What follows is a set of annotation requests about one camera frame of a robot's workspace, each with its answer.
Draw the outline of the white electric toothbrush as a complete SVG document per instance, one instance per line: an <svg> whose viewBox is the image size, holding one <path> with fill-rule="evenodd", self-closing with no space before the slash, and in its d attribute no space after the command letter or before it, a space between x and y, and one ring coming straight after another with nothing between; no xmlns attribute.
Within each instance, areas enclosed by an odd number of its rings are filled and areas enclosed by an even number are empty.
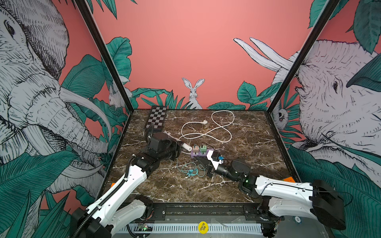
<svg viewBox="0 0 381 238"><path fill-rule="evenodd" d="M172 135L170 134L170 132L164 131L164 133L167 134L170 138L175 139L178 143L180 143L180 144L181 144L181 147L182 147L183 149L185 149L185 150L188 151L188 152L191 152L192 147L191 147L190 145L188 145L188 144L186 144L185 142L181 141L179 138L176 138L176 137L172 136Z"/></svg>

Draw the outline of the green cube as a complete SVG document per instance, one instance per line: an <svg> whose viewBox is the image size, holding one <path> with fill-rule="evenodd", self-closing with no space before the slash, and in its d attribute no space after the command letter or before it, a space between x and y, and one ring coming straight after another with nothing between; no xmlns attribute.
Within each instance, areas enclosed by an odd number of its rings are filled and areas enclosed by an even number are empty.
<svg viewBox="0 0 381 238"><path fill-rule="evenodd" d="M207 146L206 145L201 145L199 147L199 150L200 150L201 153L206 153L207 152Z"/></svg>

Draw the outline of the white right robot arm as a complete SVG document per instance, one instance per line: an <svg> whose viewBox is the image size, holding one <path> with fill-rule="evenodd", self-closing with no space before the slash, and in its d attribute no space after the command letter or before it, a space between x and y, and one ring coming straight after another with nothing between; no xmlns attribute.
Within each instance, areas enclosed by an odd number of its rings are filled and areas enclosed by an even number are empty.
<svg viewBox="0 0 381 238"><path fill-rule="evenodd" d="M305 217L335 229L345 230L344 199L340 192L323 180L287 182L255 174L242 161L225 164L222 157L207 156L203 160L206 174L225 177L238 183L243 194L262 199L258 214L264 219L283 216Z"/></svg>

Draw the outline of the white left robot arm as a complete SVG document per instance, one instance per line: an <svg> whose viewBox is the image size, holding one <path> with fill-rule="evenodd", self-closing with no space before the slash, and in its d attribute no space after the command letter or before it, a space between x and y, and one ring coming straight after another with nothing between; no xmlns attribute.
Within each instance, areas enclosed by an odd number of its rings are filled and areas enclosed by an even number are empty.
<svg viewBox="0 0 381 238"><path fill-rule="evenodd" d="M122 204L143 183L163 160L175 160L181 154L183 142L166 133L150 136L147 145L133 154L124 175L103 196L85 210L78 208L70 219L71 238L111 238L123 227L152 212L152 201L140 195L132 203Z"/></svg>

